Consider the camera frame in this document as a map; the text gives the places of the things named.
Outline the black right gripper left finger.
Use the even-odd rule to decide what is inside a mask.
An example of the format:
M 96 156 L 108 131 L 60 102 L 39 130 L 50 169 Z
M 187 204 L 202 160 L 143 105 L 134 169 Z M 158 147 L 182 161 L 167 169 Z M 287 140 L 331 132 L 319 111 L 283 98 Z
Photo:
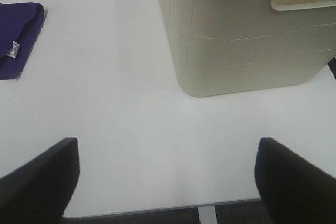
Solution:
M 61 223 L 78 179 L 78 141 L 65 138 L 1 178 L 1 223 Z

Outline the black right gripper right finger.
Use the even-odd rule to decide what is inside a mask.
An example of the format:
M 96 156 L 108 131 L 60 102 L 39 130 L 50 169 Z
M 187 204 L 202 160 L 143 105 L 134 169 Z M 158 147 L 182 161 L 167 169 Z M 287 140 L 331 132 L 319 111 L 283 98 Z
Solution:
M 254 178 L 273 223 L 335 223 L 335 177 L 278 141 L 259 141 Z

